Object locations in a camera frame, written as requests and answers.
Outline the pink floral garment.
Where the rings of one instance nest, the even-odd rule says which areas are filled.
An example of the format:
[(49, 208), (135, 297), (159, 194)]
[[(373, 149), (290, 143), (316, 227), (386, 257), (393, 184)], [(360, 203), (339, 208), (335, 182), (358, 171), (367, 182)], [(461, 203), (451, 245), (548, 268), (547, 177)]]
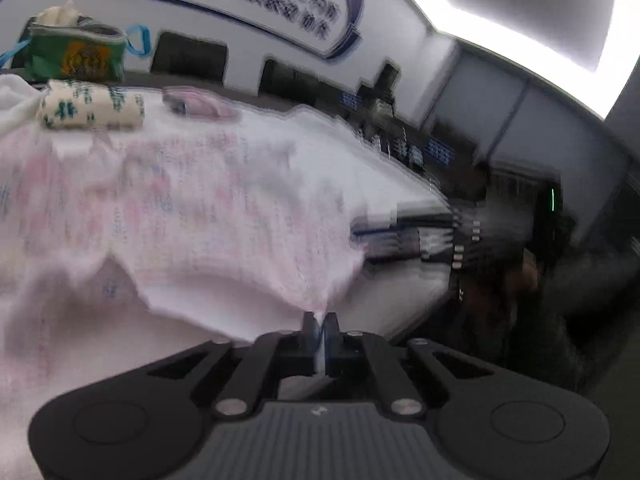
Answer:
[(23, 128), (1, 141), (1, 474), (35, 479), (26, 431), (56, 347), (109, 367), (137, 359), (186, 302), (219, 278), (321, 312), (360, 271), (342, 196), (300, 195), (285, 143), (232, 132), (98, 136), (61, 156)]

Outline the green zipper storage bag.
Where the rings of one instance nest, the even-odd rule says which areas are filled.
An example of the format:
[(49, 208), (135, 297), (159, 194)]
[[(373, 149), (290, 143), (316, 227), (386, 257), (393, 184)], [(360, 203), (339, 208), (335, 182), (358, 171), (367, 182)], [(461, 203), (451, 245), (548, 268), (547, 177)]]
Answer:
[(117, 82), (124, 79), (127, 54), (147, 58), (151, 53), (148, 26), (122, 30), (80, 13), (67, 1), (32, 16), (17, 44), (2, 53), (1, 64), (21, 68), (31, 82)]

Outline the white fluffy blanket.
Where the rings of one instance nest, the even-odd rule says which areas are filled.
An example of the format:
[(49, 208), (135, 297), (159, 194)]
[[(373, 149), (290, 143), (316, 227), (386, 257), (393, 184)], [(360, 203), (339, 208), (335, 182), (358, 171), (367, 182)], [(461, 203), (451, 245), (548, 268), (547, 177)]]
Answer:
[[(315, 184), (335, 185), (351, 217), (370, 214), (392, 220), (402, 206), (423, 206), (440, 214), (446, 206), (431, 185), (413, 177), (397, 162), (356, 139), (339, 119), (309, 107), (286, 113), (242, 105), (241, 119), (231, 124), (180, 117), (163, 106), (160, 92), (143, 90), (148, 118), (142, 139), (183, 140), (232, 132), (256, 145), (283, 142), (290, 150), (294, 174), (288, 183), (307, 192)], [(390, 270), (363, 271), (332, 304), (348, 330), (395, 336), (434, 309), (448, 287), (446, 266), (401, 263)], [(226, 278), (180, 278), (177, 284), (144, 290), (152, 308), (236, 339), (252, 340), (277, 328), (293, 327), (293, 308)]]

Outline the black office chair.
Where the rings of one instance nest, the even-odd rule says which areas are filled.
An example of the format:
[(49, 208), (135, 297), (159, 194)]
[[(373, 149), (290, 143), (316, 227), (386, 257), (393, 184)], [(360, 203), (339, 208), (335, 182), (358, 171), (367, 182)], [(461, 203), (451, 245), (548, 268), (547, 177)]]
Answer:
[(228, 47), (221, 42), (161, 32), (151, 62), (152, 74), (223, 82)]
[(345, 89), (315, 73), (267, 58), (262, 66), (258, 94), (312, 107), (335, 105)]

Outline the pink folded cloth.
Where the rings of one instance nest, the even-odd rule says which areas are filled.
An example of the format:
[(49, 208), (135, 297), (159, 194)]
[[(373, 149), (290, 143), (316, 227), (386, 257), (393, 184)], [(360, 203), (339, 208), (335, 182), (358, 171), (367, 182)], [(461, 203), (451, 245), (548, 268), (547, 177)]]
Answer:
[(174, 114), (208, 119), (212, 122), (231, 122), (241, 112), (218, 94), (195, 87), (166, 87), (162, 90), (165, 106)]

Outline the cream teal floral folded cloth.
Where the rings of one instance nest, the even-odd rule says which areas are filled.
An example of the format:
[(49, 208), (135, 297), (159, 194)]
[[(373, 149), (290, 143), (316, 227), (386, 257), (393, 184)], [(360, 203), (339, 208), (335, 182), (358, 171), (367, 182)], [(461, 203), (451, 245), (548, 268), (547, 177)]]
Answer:
[(36, 121), (47, 129), (137, 129), (145, 118), (141, 93), (78, 80), (50, 80)]

